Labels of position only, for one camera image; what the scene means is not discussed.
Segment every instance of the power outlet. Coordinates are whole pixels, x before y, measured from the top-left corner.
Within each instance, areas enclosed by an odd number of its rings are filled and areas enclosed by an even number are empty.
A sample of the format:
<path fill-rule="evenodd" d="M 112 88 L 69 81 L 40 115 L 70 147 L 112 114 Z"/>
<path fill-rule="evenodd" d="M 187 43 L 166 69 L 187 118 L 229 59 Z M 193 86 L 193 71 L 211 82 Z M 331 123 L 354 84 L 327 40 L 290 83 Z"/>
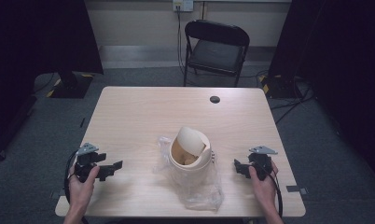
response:
<path fill-rule="evenodd" d="M 173 0 L 173 11 L 193 11 L 193 0 Z"/>

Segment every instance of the gray carpet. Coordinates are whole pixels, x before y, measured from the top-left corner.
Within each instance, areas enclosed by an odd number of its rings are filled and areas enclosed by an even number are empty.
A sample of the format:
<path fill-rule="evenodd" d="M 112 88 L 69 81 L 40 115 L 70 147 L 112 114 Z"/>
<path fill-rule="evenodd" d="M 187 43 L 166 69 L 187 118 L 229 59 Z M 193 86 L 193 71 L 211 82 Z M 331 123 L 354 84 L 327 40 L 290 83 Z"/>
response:
<path fill-rule="evenodd" d="M 254 77 L 267 66 L 245 66 L 239 87 L 256 87 Z M 84 136 L 93 109 L 106 86 L 182 86 L 178 67 L 107 69 L 92 81 L 84 99 L 50 99 L 55 82 L 38 91 L 33 112 L 0 161 L 0 223 L 62 223 L 54 209 L 52 191 L 63 187 L 68 156 Z M 45 74 L 35 82 L 41 89 L 50 80 Z M 189 75 L 190 82 L 206 87 L 231 87 L 234 78 Z M 308 84 L 299 83 L 301 90 Z M 269 99 L 269 105 L 291 100 Z M 273 109 L 278 120 L 290 107 Z M 375 223 L 375 175 L 361 157 L 340 139 L 317 101 L 298 105 L 277 123 L 307 213 L 285 218 L 286 223 Z M 117 219 L 88 217 L 90 223 L 116 223 Z M 184 219 L 124 219 L 122 223 L 191 223 Z M 200 219 L 194 223 L 242 223 L 240 219 Z"/>

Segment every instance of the plastic bag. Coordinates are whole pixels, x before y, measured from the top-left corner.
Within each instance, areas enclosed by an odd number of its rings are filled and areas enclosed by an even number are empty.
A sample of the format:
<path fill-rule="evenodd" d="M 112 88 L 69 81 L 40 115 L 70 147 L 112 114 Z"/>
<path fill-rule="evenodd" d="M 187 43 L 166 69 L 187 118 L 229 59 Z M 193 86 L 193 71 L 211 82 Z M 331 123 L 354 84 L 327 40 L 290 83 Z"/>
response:
<path fill-rule="evenodd" d="M 154 167 L 154 173 L 163 174 L 173 185 L 175 193 L 187 209 L 217 211 L 223 202 L 220 175 L 216 170 L 215 153 L 209 164 L 194 174 L 178 170 L 170 161 L 172 139 L 160 137 L 160 163 Z"/>

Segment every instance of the table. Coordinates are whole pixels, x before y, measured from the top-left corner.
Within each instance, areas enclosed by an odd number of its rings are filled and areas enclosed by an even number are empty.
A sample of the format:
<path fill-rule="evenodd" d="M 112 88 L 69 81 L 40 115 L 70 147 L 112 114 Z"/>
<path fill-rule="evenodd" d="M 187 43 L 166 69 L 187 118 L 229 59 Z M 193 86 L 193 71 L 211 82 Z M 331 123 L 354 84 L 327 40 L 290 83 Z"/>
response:
<path fill-rule="evenodd" d="M 220 102 L 210 102 L 218 96 Z M 163 175 L 158 138 L 175 138 L 182 126 L 204 133 L 218 159 L 225 199 L 217 212 L 188 210 Z M 248 148 L 267 146 L 279 168 L 284 217 L 301 217 L 305 207 L 261 89 L 106 87 L 92 115 L 82 145 L 90 142 L 107 153 L 102 164 L 123 160 L 123 168 L 105 182 L 95 182 L 86 216 L 96 217 L 262 217 L 250 179 L 236 173 L 233 160 L 248 163 Z M 56 214 L 65 216 L 61 197 Z"/>

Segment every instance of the white container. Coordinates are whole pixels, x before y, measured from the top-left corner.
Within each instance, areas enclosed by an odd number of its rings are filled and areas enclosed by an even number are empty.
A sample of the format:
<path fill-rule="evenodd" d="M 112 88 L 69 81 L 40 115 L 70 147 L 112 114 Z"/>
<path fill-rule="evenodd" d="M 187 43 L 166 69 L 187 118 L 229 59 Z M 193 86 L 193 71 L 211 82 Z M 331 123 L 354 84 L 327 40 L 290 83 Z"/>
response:
<path fill-rule="evenodd" d="M 182 127 L 170 144 L 169 157 L 175 182 L 182 187 L 193 187 L 206 178 L 212 149 L 203 133 Z"/>

